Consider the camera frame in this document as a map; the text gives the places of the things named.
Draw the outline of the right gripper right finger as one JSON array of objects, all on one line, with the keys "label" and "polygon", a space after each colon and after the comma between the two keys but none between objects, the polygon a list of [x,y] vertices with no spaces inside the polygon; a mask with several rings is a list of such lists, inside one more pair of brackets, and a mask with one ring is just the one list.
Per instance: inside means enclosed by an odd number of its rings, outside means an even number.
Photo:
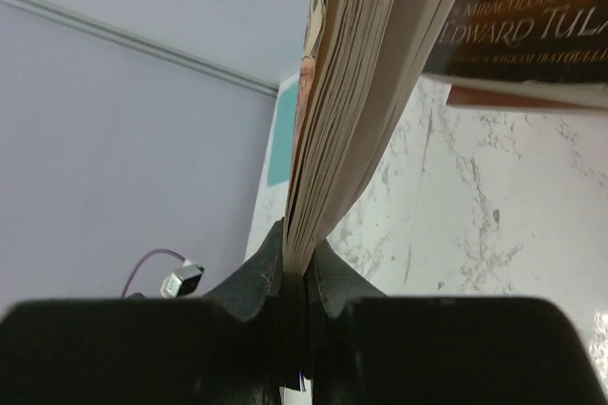
[{"label": "right gripper right finger", "polygon": [[528,297],[389,297],[319,244],[306,273],[316,404],[598,404],[569,318]]}]

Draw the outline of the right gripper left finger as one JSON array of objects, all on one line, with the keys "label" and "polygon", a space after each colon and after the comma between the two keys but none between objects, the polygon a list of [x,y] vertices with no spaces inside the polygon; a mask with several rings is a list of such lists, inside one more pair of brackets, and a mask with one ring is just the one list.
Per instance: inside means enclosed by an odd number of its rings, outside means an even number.
[{"label": "right gripper left finger", "polygon": [[1,319],[5,404],[277,404],[282,222],[193,299],[23,301]]}]

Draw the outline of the Hamlet red cover book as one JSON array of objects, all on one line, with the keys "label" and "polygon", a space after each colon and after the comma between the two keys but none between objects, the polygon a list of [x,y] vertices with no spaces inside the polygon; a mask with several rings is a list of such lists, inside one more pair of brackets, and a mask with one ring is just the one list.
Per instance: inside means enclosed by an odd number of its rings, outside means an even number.
[{"label": "Hamlet red cover book", "polygon": [[454,108],[490,109],[500,111],[565,112],[569,114],[607,114],[606,107],[582,106],[541,98],[452,86],[446,105]]}]

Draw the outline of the purple illustrated children's book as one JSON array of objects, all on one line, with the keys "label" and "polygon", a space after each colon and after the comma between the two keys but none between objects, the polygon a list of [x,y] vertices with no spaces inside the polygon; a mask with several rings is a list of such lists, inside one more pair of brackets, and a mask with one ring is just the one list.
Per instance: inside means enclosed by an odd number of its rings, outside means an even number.
[{"label": "purple illustrated children's book", "polygon": [[314,248],[367,187],[455,0],[311,0],[284,216],[283,267]]}]

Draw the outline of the dark orange Edward Bulane book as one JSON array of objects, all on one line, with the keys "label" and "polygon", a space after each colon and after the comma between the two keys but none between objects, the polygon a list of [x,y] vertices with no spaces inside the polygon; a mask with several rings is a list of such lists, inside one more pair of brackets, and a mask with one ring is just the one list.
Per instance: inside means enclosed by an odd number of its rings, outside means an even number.
[{"label": "dark orange Edward Bulane book", "polygon": [[454,0],[426,76],[607,107],[607,0]]}]

